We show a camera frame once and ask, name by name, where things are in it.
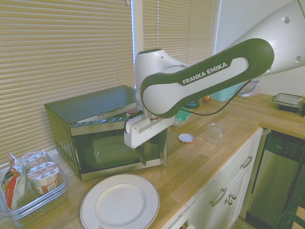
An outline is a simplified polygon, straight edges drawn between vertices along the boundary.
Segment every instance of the wooden countertop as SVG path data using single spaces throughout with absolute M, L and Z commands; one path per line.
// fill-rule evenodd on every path
M 149 229 L 160 229 L 247 141 L 259 125 L 305 139 L 305 118 L 300 114 L 279 111 L 275 104 L 269 102 L 270 98 L 264 94 L 253 98 L 237 97 L 217 114 L 207 117 L 192 114 L 182 127 L 169 128 L 167 166 L 130 172 L 148 179 L 158 189 L 160 210 Z M 207 114 L 218 110 L 223 104 L 212 100 L 208 104 L 202 103 L 193 111 Z M 224 139 L 218 146 L 206 141 L 206 130 L 211 122 L 225 125 Z M 179 142 L 177 137 L 181 133 L 192 134 L 194 142 Z M 60 198 L 35 211 L 32 218 L 22 218 L 19 223 L 24 225 L 20 228 L 82 229 L 81 202 L 102 178 L 81 181 L 56 151 L 49 154 L 68 175 L 68 190 Z M 0 227 L 16 228 L 7 221 L 0 221 Z

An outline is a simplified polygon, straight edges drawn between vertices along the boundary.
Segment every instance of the franka emika robot arm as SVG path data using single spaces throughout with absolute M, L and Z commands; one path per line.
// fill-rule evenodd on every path
M 258 76 L 305 65 L 305 0 L 293 0 L 264 18 L 226 50 L 192 66 L 164 50 L 135 60 L 137 107 L 126 123 L 125 144 L 136 148 L 174 123 L 189 101 Z

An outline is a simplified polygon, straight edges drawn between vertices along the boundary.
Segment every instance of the cabinet drawer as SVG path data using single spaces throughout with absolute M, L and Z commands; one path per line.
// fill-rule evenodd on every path
M 234 172 L 234 167 L 228 166 L 218 177 L 206 188 L 206 190 L 203 191 L 201 196 L 204 196 L 202 198 L 202 204 L 204 204 L 205 207 L 213 205 L 217 205 L 217 201 L 220 199 L 221 195 L 224 195 L 224 192 L 222 188 L 225 190 L 228 188 L 228 186 L 231 183 L 232 175 Z
M 261 135 L 262 129 L 260 128 L 236 152 L 237 157 L 234 163 L 233 177 L 253 166 Z

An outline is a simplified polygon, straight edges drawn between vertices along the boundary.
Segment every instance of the white ceramic plate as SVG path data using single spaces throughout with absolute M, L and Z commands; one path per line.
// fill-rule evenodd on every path
M 120 174 L 91 189 L 81 204 L 86 229 L 146 229 L 159 211 L 156 188 L 143 177 Z

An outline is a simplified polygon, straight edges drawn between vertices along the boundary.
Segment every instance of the window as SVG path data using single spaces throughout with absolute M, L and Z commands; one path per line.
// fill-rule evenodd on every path
M 220 0 L 143 0 L 144 49 L 194 64 L 215 54 Z
M 44 104 L 134 86 L 126 0 L 0 2 L 0 163 L 52 150 Z

